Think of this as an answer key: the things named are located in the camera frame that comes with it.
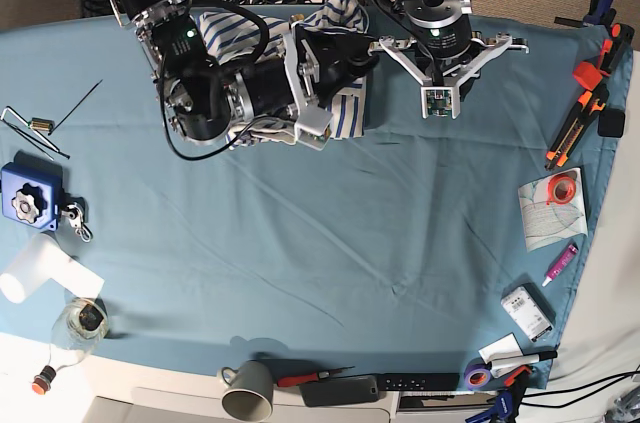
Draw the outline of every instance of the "blue box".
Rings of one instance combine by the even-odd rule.
[[[2,178],[2,214],[19,223],[23,223],[39,230],[56,231],[60,216],[60,197],[62,196],[62,178],[35,170],[17,163],[8,163],[0,170]],[[11,200],[16,193],[36,193],[40,202],[40,216],[35,223],[30,224],[20,220],[16,215]]]

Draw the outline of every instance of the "gray mug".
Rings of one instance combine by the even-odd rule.
[[[222,407],[240,421],[260,422],[273,413],[273,377],[257,361],[247,361],[238,370],[222,368],[218,378],[227,387]]]

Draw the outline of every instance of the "teal fabric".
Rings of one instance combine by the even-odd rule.
[[[398,34],[371,16],[374,34]],[[85,245],[64,226],[58,241],[106,280],[112,338],[97,354],[210,375],[265,358],[279,376],[293,364],[462,372],[510,332],[524,350],[556,346],[616,141],[591,128],[570,162],[584,170],[589,235],[544,289],[564,243],[526,252],[517,188],[545,176],[547,144],[579,93],[571,72],[598,54],[604,32],[487,18],[473,26],[528,38],[531,53],[489,63],[458,119],[423,120],[417,84],[383,57],[370,78],[364,138],[322,152],[261,144],[200,163],[167,148],[142,50],[112,18],[1,33],[3,102],[26,118],[60,120],[104,79],[54,134],[71,154],[57,162],[65,187],[86,198],[95,234]],[[625,106],[631,67],[629,53],[610,85],[612,106]],[[2,161],[18,152],[31,149],[0,128]],[[3,265],[32,234],[0,219]],[[536,345],[500,306],[527,282],[554,323]],[[53,282],[19,306],[0,298],[0,331],[47,341],[64,300]],[[548,370],[541,365],[537,386]]]

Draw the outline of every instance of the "pink marker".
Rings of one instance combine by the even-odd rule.
[[[578,247],[576,245],[571,243],[569,246],[567,246],[567,249],[564,250],[564,253],[562,253],[560,258],[558,258],[558,261],[556,261],[553,266],[549,268],[549,271],[547,271],[547,274],[545,275],[546,278],[544,279],[542,286],[547,286],[549,283],[555,280],[556,276],[562,273],[562,270],[564,270],[567,265],[571,263],[571,260],[573,260],[573,257],[577,254]]]

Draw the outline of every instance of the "white device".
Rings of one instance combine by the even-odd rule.
[[[553,329],[549,319],[523,286],[519,286],[505,296],[501,304],[533,342]]]

